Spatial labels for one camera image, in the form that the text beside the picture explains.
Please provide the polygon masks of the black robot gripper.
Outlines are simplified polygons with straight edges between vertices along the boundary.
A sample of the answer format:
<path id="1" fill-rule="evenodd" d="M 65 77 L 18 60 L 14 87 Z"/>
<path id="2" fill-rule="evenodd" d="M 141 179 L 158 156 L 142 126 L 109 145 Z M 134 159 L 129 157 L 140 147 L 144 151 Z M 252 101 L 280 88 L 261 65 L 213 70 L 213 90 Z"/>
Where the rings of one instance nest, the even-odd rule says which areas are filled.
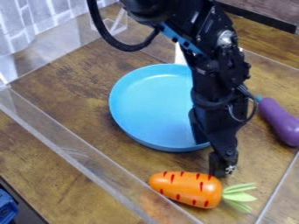
<path id="1" fill-rule="evenodd" d="M 193 87 L 192 108 L 188 113 L 190 133 L 196 144 L 206 144 L 209 153 L 209 175 L 224 178 L 236 169 L 239 161 L 236 134 L 252 118 L 257 101 L 245 87 L 233 88 L 216 101 L 210 101 Z"/>

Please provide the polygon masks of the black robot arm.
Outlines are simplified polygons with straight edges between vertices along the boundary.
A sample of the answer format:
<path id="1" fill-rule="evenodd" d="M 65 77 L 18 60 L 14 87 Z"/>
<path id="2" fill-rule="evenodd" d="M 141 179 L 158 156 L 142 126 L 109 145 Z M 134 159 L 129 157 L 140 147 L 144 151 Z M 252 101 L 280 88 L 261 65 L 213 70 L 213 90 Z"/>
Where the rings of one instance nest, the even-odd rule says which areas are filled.
<path id="1" fill-rule="evenodd" d="M 190 69 L 190 131 L 209 143 L 209 174 L 229 175 L 239 161 L 236 134 L 251 119 L 244 85 L 249 64 L 233 24 L 214 0 L 120 0 L 128 15 L 173 42 Z"/>

